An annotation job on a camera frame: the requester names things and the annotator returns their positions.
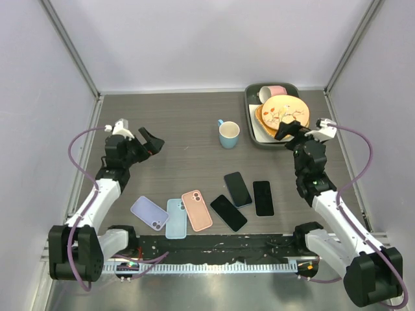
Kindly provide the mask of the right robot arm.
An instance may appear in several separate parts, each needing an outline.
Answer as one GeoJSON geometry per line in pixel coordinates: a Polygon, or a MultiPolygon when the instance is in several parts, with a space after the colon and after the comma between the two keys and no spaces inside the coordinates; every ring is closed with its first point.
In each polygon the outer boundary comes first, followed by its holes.
{"type": "Polygon", "coordinates": [[[301,256],[311,252],[322,257],[342,280],[350,300],[358,307],[402,297],[391,310],[405,308],[409,293],[403,281],[403,257],[395,247],[387,248],[356,219],[342,200],[342,193],[353,184],[337,189],[325,172],[326,141],[336,136],[340,126],[329,119],[319,119],[317,130],[298,121],[282,122],[277,140],[290,135],[285,144],[293,152],[294,173],[299,195],[320,214],[334,231],[332,238],[316,224],[296,228],[293,248],[301,256]]]}

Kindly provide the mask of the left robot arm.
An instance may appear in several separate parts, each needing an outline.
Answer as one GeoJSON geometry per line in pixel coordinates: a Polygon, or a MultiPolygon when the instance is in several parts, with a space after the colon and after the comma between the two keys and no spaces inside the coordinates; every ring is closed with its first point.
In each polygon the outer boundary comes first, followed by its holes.
{"type": "Polygon", "coordinates": [[[83,168],[79,170],[92,181],[92,189],[77,212],[65,224],[52,226],[48,234],[50,277],[76,281],[87,292],[100,278],[108,259],[116,255],[129,259],[137,253],[139,239],[132,226],[112,225],[103,235],[98,231],[110,207],[123,193],[131,166],[158,154],[165,144],[144,127],[139,129],[145,139],[141,143],[124,119],[99,129],[109,134],[101,167],[96,176],[83,168]]]}

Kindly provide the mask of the blue-edged black phone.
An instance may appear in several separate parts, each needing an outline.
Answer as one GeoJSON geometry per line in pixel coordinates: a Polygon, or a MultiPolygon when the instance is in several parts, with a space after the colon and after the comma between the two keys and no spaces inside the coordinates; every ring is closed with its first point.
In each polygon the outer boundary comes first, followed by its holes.
{"type": "Polygon", "coordinates": [[[224,181],[236,208],[252,204],[251,195],[240,172],[226,174],[224,181]]]}

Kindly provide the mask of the pink phone case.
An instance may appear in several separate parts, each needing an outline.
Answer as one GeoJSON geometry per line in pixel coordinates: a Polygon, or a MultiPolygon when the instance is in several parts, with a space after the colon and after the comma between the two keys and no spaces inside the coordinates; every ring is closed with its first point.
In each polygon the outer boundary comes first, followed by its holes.
{"type": "Polygon", "coordinates": [[[195,232],[205,230],[213,225],[210,213],[199,190],[192,190],[183,194],[182,201],[195,232]]]}

